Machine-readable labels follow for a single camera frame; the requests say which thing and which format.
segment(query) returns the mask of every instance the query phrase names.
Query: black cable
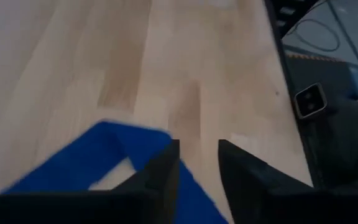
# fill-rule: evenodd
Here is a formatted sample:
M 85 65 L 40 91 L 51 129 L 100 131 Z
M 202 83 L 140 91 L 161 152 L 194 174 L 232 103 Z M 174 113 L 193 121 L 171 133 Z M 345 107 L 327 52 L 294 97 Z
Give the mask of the black cable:
M 328 2 L 328 0 L 322 1 L 321 3 L 319 3 L 319 4 L 315 5 L 315 6 L 313 6 L 312 8 L 310 8 L 307 13 L 311 12 L 312 10 L 316 9 L 317 7 L 319 7 L 319 6 L 321 6 L 322 4 L 327 3 L 327 2 Z M 305 38 L 303 38 L 303 37 L 298 33 L 298 26 L 299 26 L 300 24 L 304 23 L 304 22 L 314 22 L 314 23 L 319 24 L 319 25 L 321 25 L 322 27 L 324 27 L 326 30 L 328 30 L 328 31 L 334 36 L 335 41 L 336 41 L 336 46 L 333 47 L 333 48 L 331 48 L 331 49 L 327 49 L 327 48 L 324 48 L 324 47 L 319 47 L 319 46 L 317 46 L 317 45 L 315 45 L 315 44 L 312 44 L 311 42 L 307 41 Z M 303 19 L 303 20 L 297 22 L 297 23 L 295 24 L 295 26 L 293 27 L 293 29 L 290 30 L 286 35 L 292 35 L 292 34 L 296 35 L 296 38 L 298 38 L 298 40 L 299 40 L 300 42 L 302 42 L 302 43 L 308 45 L 309 47 L 312 47 L 312 48 L 314 48 L 314 49 L 321 50 L 321 51 L 324 51 L 324 52 L 334 52 L 334 51 L 336 51 L 337 49 L 339 49 L 340 46 L 341 46 L 341 41 L 340 41 L 340 39 L 339 39 L 338 34 L 337 34 L 332 28 L 330 28 L 329 26 L 327 26 L 326 24 L 324 24 L 324 23 L 322 23 L 322 22 L 320 22 L 320 21 L 317 21 L 317 20 L 315 20 L 315 19 Z

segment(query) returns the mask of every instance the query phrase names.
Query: wood grain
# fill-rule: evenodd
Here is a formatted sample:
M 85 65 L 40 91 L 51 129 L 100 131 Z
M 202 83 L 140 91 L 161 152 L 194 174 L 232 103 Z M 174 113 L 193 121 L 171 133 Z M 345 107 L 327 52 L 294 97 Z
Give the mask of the wood grain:
M 105 118 L 181 139 L 229 221 L 218 139 L 311 185 L 262 0 L 0 0 L 0 190 Z

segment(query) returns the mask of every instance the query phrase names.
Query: wooden floor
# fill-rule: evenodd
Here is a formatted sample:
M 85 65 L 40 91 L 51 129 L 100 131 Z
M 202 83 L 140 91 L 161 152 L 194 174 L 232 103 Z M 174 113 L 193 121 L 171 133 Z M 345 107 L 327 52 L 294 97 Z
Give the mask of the wooden floor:
M 0 190 L 103 118 L 181 139 L 228 220 L 218 139 L 311 185 L 263 0 L 0 0 Z

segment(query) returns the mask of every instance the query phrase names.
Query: blue fabric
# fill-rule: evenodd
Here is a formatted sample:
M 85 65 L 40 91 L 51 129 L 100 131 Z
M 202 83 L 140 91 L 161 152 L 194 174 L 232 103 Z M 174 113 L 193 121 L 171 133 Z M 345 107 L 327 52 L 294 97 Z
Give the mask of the blue fabric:
M 102 121 L 5 193 L 86 190 L 125 157 L 143 169 L 170 142 L 161 131 Z M 182 162 L 179 184 L 175 223 L 227 223 Z

